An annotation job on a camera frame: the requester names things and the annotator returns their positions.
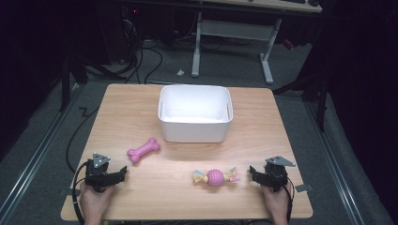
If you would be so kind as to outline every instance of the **human hand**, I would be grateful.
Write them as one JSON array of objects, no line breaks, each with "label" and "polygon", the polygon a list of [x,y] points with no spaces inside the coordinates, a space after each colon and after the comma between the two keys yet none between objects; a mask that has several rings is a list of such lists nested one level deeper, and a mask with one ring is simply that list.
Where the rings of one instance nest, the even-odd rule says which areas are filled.
[{"label": "human hand", "polygon": [[80,184],[80,205],[84,215],[85,225],[99,225],[108,208],[115,186],[110,186],[104,192],[97,192],[85,182]]},{"label": "human hand", "polygon": [[[287,183],[285,186],[291,195],[291,184]],[[289,205],[290,197],[287,195],[283,187],[277,192],[272,191],[272,187],[261,186],[264,193],[264,200],[266,201],[266,208],[273,219],[275,225],[287,224],[287,208]]]}]

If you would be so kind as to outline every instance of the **wooden table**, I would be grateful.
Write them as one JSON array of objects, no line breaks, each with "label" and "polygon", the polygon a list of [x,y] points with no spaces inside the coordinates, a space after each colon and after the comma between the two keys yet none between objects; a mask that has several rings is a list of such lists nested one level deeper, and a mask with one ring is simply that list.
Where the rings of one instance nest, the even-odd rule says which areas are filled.
[{"label": "wooden table", "polygon": [[[272,92],[265,88],[229,87],[234,120],[224,142],[166,142],[161,134],[158,102],[161,85],[111,84],[80,164],[92,154],[111,157],[108,173],[128,166],[126,180],[116,186],[105,219],[238,219],[269,218],[259,184],[249,166],[263,172],[265,158],[283,156],[296,162]],[[132,165],[127,151],[155,137],[161,150]],[[195,184],[194,170],[227,172],[237,167],[240,181],[221,187]],[[299,166],[286,167],[295,185],[301,185]],[[296,193],[292,218],[313,214],[306,192]],[[77,220],[71,197],[61,212]]]}]

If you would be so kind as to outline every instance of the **dog toy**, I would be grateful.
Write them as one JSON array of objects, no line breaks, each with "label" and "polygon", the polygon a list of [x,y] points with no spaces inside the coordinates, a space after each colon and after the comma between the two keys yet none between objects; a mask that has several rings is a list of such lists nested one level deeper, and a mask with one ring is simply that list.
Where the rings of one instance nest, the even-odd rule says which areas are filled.
[{"label": "dog toy", "polygon": [[145,145],[143,145],[137,149],[130,149],[127,152],[127,155],[129,156],[130,161],[132,163],[137,163],[140,161],[140,158],[143,155],[145,155],[151,151],[159,151],[159,150],[161,150],[161,145],[156,142],[155,138],[150,138]]},{"label": "dog toy", "polygon": [[230,170],[228,173],[222,173],[219,170],[211,170],[207,175],[195,170],[193,173],[193,180],[195,183],[205,182],[212,187],[219,187],[224,181],[238,181],[240,180],[237,168]]}]

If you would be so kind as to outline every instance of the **pink ball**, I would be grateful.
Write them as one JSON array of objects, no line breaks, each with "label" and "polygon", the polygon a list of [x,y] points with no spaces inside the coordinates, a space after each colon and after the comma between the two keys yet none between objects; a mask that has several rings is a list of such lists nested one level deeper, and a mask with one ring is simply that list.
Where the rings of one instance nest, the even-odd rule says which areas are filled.
[{"label": "pink ball", "polygon": [[223,173],[219,170],[211,170],[207,174],[207,183],[213,187],[219,187],[223,183]]}]

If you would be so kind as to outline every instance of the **white bin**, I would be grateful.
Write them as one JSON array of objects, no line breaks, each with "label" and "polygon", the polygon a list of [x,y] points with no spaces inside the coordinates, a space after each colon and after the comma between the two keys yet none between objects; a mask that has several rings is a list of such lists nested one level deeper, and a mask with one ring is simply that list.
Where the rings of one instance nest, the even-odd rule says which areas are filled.
[{"label": "white bin", "polygon": [[225,87],[173,84],[161,89],[158,117],[167,142],[220,143],[234,114]]}]

